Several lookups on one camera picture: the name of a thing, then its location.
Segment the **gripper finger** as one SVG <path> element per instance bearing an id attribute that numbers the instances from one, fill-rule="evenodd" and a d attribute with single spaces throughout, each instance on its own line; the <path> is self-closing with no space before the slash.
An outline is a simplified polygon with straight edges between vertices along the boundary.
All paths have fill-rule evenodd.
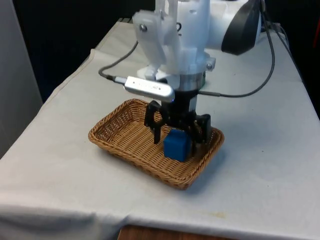
<path id="1" fill-rule="evenodd" d="M 184 131 L 191 140 L 191 154 L 194 156 L 197 145 L 206 145 L 211 139 L 211 116 L 209 114 L 188 113 L 184 124 Z"/>
<path id="2" fill-rule="evenodd" d="M 160 113 L 161 119 L 155 120 L 156 112 Z M 158 144 L 161 139 L 161 128 L 169 122 L 169 112 L 158 102 L 152 100 L 145 110 L 144 125 L 153 132 L 154 144 Z"/>

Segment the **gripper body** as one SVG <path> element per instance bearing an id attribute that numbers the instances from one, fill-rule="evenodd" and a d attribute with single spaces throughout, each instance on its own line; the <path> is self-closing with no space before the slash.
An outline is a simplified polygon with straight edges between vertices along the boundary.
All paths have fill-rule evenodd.
<path id="1" fill-rule="evenodd" d="M 175 98 L 169 104 L 169 112 L 175 115 L 196 114 L 198 91 L 175 91 Z"/>

